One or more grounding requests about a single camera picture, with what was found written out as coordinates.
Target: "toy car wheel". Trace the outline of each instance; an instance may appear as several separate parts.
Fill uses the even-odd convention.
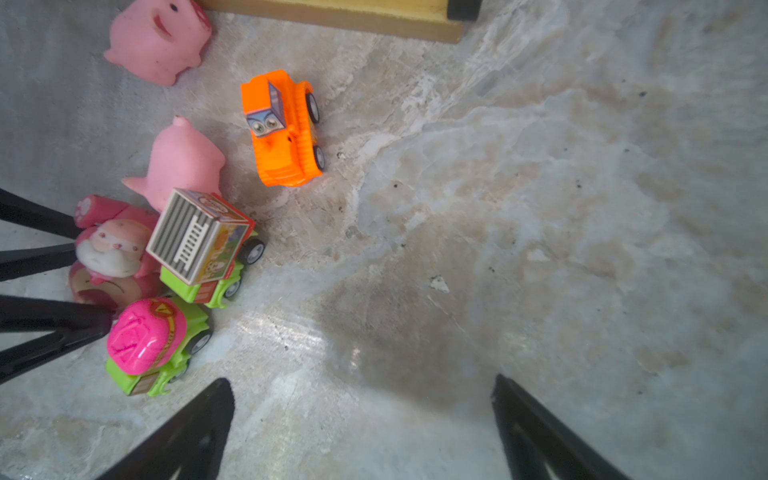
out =
[[[316,124],[320,121],[320,109],[317,107],[317,101],[312,94],[306,94],[306,110],[310,113],[310,120]]]
[[[237,259],[246,265],[253,265],[264,255],[264,242],[258,238],[249,238],[243,243]]]
[[[187,346],[184,347],[184,352],[190,355],[200,352],[208,344],[208,340],[210,340],[212,335],[213,333],[208,329],[193,336]]]
[[[238,280],[237,282],[230,285],[229,288],[224,290],[224,298],[232,298],[233,296],[237,295],[237,291],[240,290],[240,285],[243,284],[242,280]]]
[[[321,172],[326,171],[326,155],[317,145],[315,145],[315,163],[317,164],[317,170]]]
[[[187,364],[184,366],[184,370],[181,370],[179,373],[174,375],[174,377],[172,379],[168,380],[168,383],[173,383],[173,382],[177,381],[178,379],[180,379],[182,376],[184,376],[184,373],[187,373],[187,369],[189,369],[189,368],[190,368],[190,363],[189,363],[189,361],[187,361]]]

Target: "toy truck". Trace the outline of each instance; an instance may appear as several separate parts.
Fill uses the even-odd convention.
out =
[[[211,338],[208,315],[178,296],[132,303],[107,338],[107,372],[126,395],[169,393]]]
[[[312,85],[294,83],[278,70],[251,79],[240,90],[264,185],[299,187],[322,175],[326,158],[317,144],[320,112]]]
[[[147,252],[162,264],[160,279],[187,303],[225,308],[240,289],[244,265],[257,262],[264,242],[254,222],[216,194],[174,188]]]

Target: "pig's ear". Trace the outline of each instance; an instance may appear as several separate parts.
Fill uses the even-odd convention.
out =
[[[120,64],[120,62],[118,61],[117,55],[114,54],[111,48],[106,52],[104,52],[104,58],[106,58],[108,62],[114,63],[115,65]]]
[[[129,177],[123,179],[123,185],[130,188],[139,195],[146,197],[144,193],[147,190],[147,178],[146,177]]]

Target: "marble floor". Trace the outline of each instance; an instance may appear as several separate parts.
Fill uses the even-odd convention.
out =
[[[182,114],[269,244],[171,395],[123,396],[104,340],[0,386],[0,473],[93,478],[223,376],[220,478],[509,478],[503,372],[636,480],[768,476],[768,4],[485,0],[458,45],[211,15],[172,88],[101,57],[126,4],[0,2],[0,188],[144,204],[120,179]],[[293,190],[241,113],[278,68],[330,159]]]

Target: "orange toy car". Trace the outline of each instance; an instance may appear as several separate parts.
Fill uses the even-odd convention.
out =
[[[240,88],[261,181],[268,187],[298,187],[322,175],[326,158],[317,146],[320,112],[312,85],[293,83],[278,70]]]

